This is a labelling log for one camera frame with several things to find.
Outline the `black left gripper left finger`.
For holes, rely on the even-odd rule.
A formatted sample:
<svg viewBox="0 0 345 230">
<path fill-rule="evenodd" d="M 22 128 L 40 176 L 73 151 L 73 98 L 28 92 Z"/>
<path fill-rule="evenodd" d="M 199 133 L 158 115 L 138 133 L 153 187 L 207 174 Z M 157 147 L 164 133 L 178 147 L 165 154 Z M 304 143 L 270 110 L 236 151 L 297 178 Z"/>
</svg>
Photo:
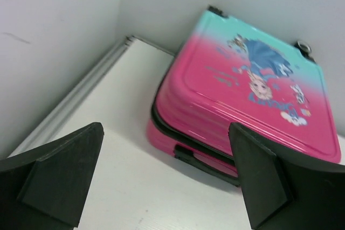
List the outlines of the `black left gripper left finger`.
<svg viewBox="0 0 345 230">
<path fill-rule="evenodd" d="M 1 229 L 77 228 L 103 138 L 93 122 L 1 160 Z"/>
</svg>

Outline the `pink teal suitcase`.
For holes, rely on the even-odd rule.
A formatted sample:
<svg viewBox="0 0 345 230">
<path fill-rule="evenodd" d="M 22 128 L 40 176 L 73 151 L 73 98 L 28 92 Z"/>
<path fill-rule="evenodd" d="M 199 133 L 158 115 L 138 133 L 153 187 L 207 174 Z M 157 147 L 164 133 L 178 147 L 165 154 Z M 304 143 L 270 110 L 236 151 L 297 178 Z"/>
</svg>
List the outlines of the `pink teal suitcase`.
<svg viewBox="0 0 345 230">
<path fill-rule="evenodd" d="M 231 123 L 324 161 L 341 150 L 321 67 L 302 40 L 283 42 L 214 6 L 201 15 L 155 94 L 147 138 L 237 185 Z"/>
</svg>

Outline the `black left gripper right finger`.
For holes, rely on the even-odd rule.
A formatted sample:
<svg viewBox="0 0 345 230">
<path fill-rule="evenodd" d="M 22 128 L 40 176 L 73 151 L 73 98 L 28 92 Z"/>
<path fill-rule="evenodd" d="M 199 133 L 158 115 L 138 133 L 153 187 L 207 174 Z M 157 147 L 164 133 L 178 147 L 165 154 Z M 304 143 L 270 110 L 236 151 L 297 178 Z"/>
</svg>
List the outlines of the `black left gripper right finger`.
<svg viewBox="0 0 345 230">
<path fill-rule="evenodd" d="M 344 229 L 344 165 L 240 123 L 230 124 L 229 140 L 252 229 Z"/>
</svg>

